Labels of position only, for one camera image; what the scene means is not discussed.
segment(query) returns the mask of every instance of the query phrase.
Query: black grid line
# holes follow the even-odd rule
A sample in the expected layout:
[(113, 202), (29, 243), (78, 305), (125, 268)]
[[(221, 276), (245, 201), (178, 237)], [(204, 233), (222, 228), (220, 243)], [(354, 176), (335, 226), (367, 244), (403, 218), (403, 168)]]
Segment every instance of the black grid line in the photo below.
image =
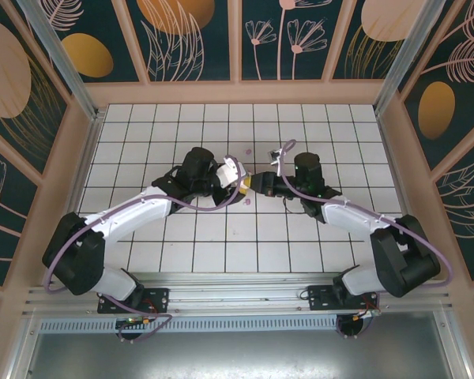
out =
[[(276, 105), (276, 110), (277, 110), (277, 120), (278, 120), (277, 128), (279, 129), (279, 146), (280, 146), (280, 148), (282, 148), (283, 147), (283, 141), (281, 140), (281, 126), (280, 126), (281, 124), (280, 124), (280, 115), (279, 115), (279, 104)], [(292, 272), (292, 252), (291, 252), (291, 249), (290, 249), (290, 231), (289, 231), (289, 228), (288, 228), (288, 212), (286, 211), (286, 207), (284, 207), (284, 222), (286, 223), (286, 240), (288, 242), (288, 261), (289, 261), (289, 264), (290, 264), (290, 272)]]
[[(182, 108), (182, 105), (179, 106), (179, 120), (181, 119), (181, 108)], [(203, 144), (203, 140), (204, 140), (204, 125), (205, 125), (205, 121), (203, 121), (204, 119), (205, 119), (205, 104), (204, 104), (204, 110), (202, 112), (202, 135), (201, 135), (202, 142), (201, 142), (201, 145)], [(197, 245), (197, 218), (198, 218), (198, 211), (195, 212), (195, 226), (194, 226), (194, 229), (193, 229), (193, 254), (191, 254), (191, 272), (193, 272), (195, 270), (195, 246)]]
[[(175, 142), (174, 142), (174, 154), (172, 156), (172, 166), (175, 165), (175, 148), (177, 147), (177, 135), (179, 132), (179, 119), (181, 118), (181, 105), (179, 104), (179, 112), (177, 115), (177, 128), (175, 129)], [(161, 272), (161, 264), (164, 259), (164, 247), (165, 247), (165, 234), (167, 232), (167, 217), (165, 217), (165, 223), (164, 223), (164, 238), (161, 243), (161, 255), (160, 255), (160, 265), (158, 266), (158, 272)]]

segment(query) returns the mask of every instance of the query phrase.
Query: floral wallpaper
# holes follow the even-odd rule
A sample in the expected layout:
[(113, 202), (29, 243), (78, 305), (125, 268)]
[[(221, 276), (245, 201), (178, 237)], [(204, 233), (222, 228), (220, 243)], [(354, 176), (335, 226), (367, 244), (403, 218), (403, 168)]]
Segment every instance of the floral wallpaper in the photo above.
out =
[(341, 0), (243, 0), (244, 81), (321, 79)]
[(437, 188), (474, 280), (474, 147), (437, 181)]
[(0, 6), (0, 136), (43, 172), (66, 102)]
[(434, 169), (474, 128), (474, 0), (465, 2), (404, 104)]
[(37, 187), (0, 154), (0, 286), (9, 271)]

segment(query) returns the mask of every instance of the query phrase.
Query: orange circle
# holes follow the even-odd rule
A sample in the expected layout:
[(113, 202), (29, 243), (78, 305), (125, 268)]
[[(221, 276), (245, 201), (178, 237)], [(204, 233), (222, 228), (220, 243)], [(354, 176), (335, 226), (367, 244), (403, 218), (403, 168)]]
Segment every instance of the orange circle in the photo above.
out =
[(137, 0), (137, 4), (149, 23), (167, 34), (192, 32), (190, 15), (202, 29), (214, 14), (214, 0)]

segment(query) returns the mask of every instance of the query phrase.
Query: cable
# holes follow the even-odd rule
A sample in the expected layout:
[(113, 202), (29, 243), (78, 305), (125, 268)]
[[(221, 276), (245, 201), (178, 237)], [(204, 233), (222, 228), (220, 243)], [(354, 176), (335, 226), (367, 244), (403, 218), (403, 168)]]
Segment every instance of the cable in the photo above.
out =
[[(77, 239), (79, 237), (81, 237), (84, 233), (86, 233), (87, 231), (89, 231), (90, 229), (92, 229), (95, 225), (99, 224), (99, 223), (102, 223), (102, 222), (105, 222), (106, 220), (108, 220), (109, 218), (111, 218), (113, 215), (125, 210), (125, 209), (128, 209), (129, 207), (135, 205), (135, 204), (138, 204), (138, 203), (141, 203), (143, 201), (148, 201), (148, 200), (154, 200), (154, 199), (164, 199), (164, 200), (169, 200), (169, 201), (172, 201), (173, 203), (176, 203), (178, 205), (181, 205), (183, 207), (186, 207), (186, 208), (190, 208), (190, 209), (194, 209), (196, 211), (202, 211), (202, 212), (212, 212), (212, 211), (216, 211), (218, 209), (222, 209), (228, 205), (230, 205), (233, 200), (237, 197), (237, 194), (239, 193), (239, 190), (240, 190), (240, 186), (242, 185), (242, 181), (244, 179), (244, 176), (243, 176), (243, 173), (241, 172), (240, 170), (240, 166), (239, 166), (239, 161), (234, 157), (234, 156), (226, 156), (226, 158), (229, 158), (232, 160), (232, 162), (234, 163), (236, 169), (237, 169), (237, 177), (239, 178), (238, 180), (238, 183), (237, 183), (237, 186), (235, 187), (235, 190), (233, 191), (233, 193), (231, 194), (231, 196), (228, 198), (227, 201), (224, 201), (223, 203), (215, 206), (215, 207), (209, 207), (209, 208), (202, 208), (202, 207), (198, 207), (198, 206), (195, 206), (195, 205), (191, 205), (189, 203), (186, 203), (184, 201), (181, 201), (181, 200), (178, 200), (174, 197), (171, 197), (171, 196), (168, 196), (168, 195), (148, 195), (148, 196), (144, 196), (144, 197), (140, 197), (138, 199), (135, 199), (135, 200), (132, 200), (132, 201), (129, 201), (121, 206), (118, 206), (116, 209), (110, 211), (109, 213), (106, 213), (105, 215), (103, 215), (101, 218), (93, 221), (92, 223), (89, 223), (88, 225), (86, 225), (85, 227), (81, 228), (79, 231), (77, 231), (76, 233), (74, 233), (74, 235), (72, 237), (70, 237), (68, 239), (67, 242), (65, 242), (65, 244), (62, 246), (62, 248), (58, 251), (58, 253), (56, 254), (55, 256), (55, 259), (53, 259), (53, 261), (51, 262), (51, 264), (49, 265), (49, 268), (47, 269), (47, 272), (46, 272), (46, 275), (44, 276), (43, 278), (43, 287), (44, 287), (44, 290), (46, 290), (46, 292), (48, 294), (57, 294), (59, 292), (62, 292), (62, 291), (65, 291), (66, 290), (66, 287), (60, 287), (60, 288), (56, 288), (55, 290), (51, 289), (50, 285), (51, 285), (51, 279), (53, 277), (53, 273), (55, 271), (55, 267), (56, 265), (60, 262), (60, 260), (62, 259), (63, 257), (63, 254), (65, 254), (65, 252), (69, 249), (69, 247), (75, 243), (77, 241)], [(146, 317), (150, 317), (151, 314), (150, 313), (145, 313), (145, 312), (141, 312), (140, 310), (135, 310), (133, 308), (130, 308), (124, 304), (122, 304), (120, 301), (116, 300), (115, 298), (112, 298), (111, 296), (107, 296), (107, 295), (103, 295), (107, 300), (109, 300), (110, 302), (113, 302), (115, 305), (119, 306), (120, 308), (122, 308), (123, 310), (127, 310), (128, 312), (131, 312), (131, 313), (135, 313), (135, 314), (139, 314), (141, 316), (146, 316)], [(158, 332), (160, 329), (162, 329), (168, 322), (170, 322), (170, 320), (172, 319), (172, 315), (171, 314), (168, 314), (168, 313), (157, 313), (156, 314), (156, 317), (166, 317), (167, 320), (164, 321), (163, 323), (161, 323), (160, 325), (158, 325), (155, 329), (153, 329), (151, 332), (147, 333), (147, 334), (144, 334), (138, 338), (136, 338), (135, 340), (132, 340), (130, 343), (133, 343), (133, 341), (135, 342), (140, 342), (142, 340), (146, 340), (148, 339), (149, 337), (153, 336), (156, 332)], [(122, 338), (122, 330), (124, 328), (121, 327), (119, 330), (118, 330), (118, 336), (119, 338), (121, 339), (121, 341), (124, 341), (124, 339)]]
[(383, 217), (383, 215), (379, 215), (376, 212), (370, 211), (368, 209), (365, 209), (364, 207), (361, 207), (360, 205), (354, 204), (350, 201), (340, 201), (340, 200), (334, 200), (334, 199), (322, 199), (319, 197), (312, 197), (308, 196), (305, 193), (301, 193), (298, 191), (292, 184), (288, 181), (288, 178), (284, 174), (284, 156), (286, 155), (287, 152), (293, 149), (295, 146), (296, 141), (295, 140), (290, 140), (286, 144), (284, 144), (283, 148), (281, 149), (281, 153), (279, 155), (279, 167), (280, 167), (280, 175), (282, 179), (284, 180), (284, 184), (297, 196), (302, 197), (306, 200), (310, 201), (317, 201), (318, 203), (323, 203), (323, 204), (334, 204), (334, 205), (342, 205), (344, 207), (349, 207), (356, 209), (360, 212), (363, 212), (369, 216), (374, 217), (375, 219), (379, 220), (380, 222), (382, 221), (383, 223), (387, 223), (392, 227), (395, 227), (399, 231), (401, 231), (404, 234), (409, 235), (410, 237), (414, 238), (417, 242), (421, 243), (423, 246), (427, 247), (432, 253), (434, 253), (439, 260), (444, 263), (446, 268), (448, 269), (448, 276), (446, 280), (444, 280), (441, 283), (430, 283), (430, 284), (423, 284), (422, 287), (428, 287), (428, 288), (435, 288), (435, 287), (444, 287), (447, 286), (448, 284), (451, 283), (453, 280), (453, 268), (451, 267), (451, 264), (449, 261), (442, 255), (442, 253), (435, 248), (431, 243), (429, 243), (425, 238), (421, 237), (420, 235), (416, 234), (413, 231), (410, 231), (408, 228), (403, 227), (402, 225), (393, 222), (392, 220), (388, 220), (387, 218)]

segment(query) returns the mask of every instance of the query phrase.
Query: floor tile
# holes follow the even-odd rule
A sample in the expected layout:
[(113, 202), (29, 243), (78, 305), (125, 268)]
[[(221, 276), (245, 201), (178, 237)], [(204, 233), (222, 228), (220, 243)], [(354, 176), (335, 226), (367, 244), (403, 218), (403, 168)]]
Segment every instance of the floor tile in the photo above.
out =
[(355, 122), (375, 122), (376, 116), (371, 105), (351, 105), (351, 113)]
[(223, 272), (224, 242), (195, 242), (193, 272)]
[(130, 122), (153, 122), (155, 113), (155, 104), (135, 104), (132, 108)]
[(179, 120), (179, 104), (158, 104), (155, 122), (175, 122)]
[(343, 187), (368, 187), (362, 164), (339, 164), (340, 185)]
[(287, 214), (290, 241), (318, 241), (318, 221), (308, 215)]
[(258, 241), (287, 241), (286, 215), (258, 214)]
[(259, 272), (290, 272), (290, 257), (286, 242), (258, 243)]
[(180, 122), (177, 129), (177, 141), (202, 141), (202, 122)]
[(161, 256), (161, 272), (191, 272), (193, 242), (165, 242)]
[(148, 159), (147, 142), (125, 143), (120, 163), (145, 163)]
[(292, 272), (323, 272), (319, 242), (290, 242)]
[(160, 270), (162, 242), (134, 242), (129, 272), (158, 272)]
[(228, 121), (228, 104), (206, 104), (204, 121)]
[(349, 105), (346, 104), (327, 104), (326, 111), (330, 122), (352, 122)]
[(253, 105), (230, 104), (230, 121), (253, 121)]
[(284, 143), (289, 140), (305, 141), (306, 133), (303, 122), (280, 122), (280, 140)]
[(126, 122), (105, 122), (99, 142), (123, 142), (128, 124)]
[(130, 120), (130, 113), (132, 111), (131, 104), (109, 104), (107, 114), (105, 115), (106, 122), (128, 122)]
[(123, 144), (115, 142), (102, 142), (96, 148), (93, 163), (119, 163)]
[(93, 164), (87, 186), (112, 187), (118, 173), (117, 164)]
[(358, 144), (337, 142), (333, 144), (337, 163), (362, 163)]
[(304, 129), (308, 142), (332, 142), (328, 122), (306, 122)]
[(149, 142), (151, 140), (152, 122), (131, 122), (126, 132), (126, 142)]
[(327, 122), (324, 104), (302, 104), (304, 122)]
[(256, 215), (228, 214), (227, 241), (256, 241)]
[(259, 141), (278, 141), (279, 123), (278, 122), (255, 122), (254, 140)]
[(194, 241), (195, 215), (174, 214), (167, 218), (165, 241)]
[(371, 187), (394, 187), (392, 173), (387, 164), (366, 164), (365, 172)]
[(204, 121), (204, 104), (183, 104), (179, 121)]
[(352, 122), (331, 122), (330, 131), (334, 142), (356, 142), (355, 126)]
[(252, 122), (230, 122), (228, 125), (228, 140), (254, 141), (254, 127)]
[(142, 187), (145, 164), (120, 164), (115, 186)]
[(197, 228), (195, 239), (197, 241), (224, 241), (226, 235), (225, 214), (199, 213), (197, 215)]
[(300, 104), (279, 104), (280, 122), (303, 122), (302, 106)]
[(388, 163), (382, 144), (362, 143), (359, 145), (364, 163)]
[(204, 122), (203, 141), (228, 141), (228, 122)]
[(155, 122), (152, 124), (151, 142), (175, 141), (177, 127), (177, 122)]
[(256, 242), (227, 243), (227, 272), (256, 272), (257, 270)]
[(276, 104), (255, 104), (253, 107), (256, 122), (278, 121)]
[(375, 122), (355, 122), (356, 136), (359, 142), (381, 142), (381, 133)]

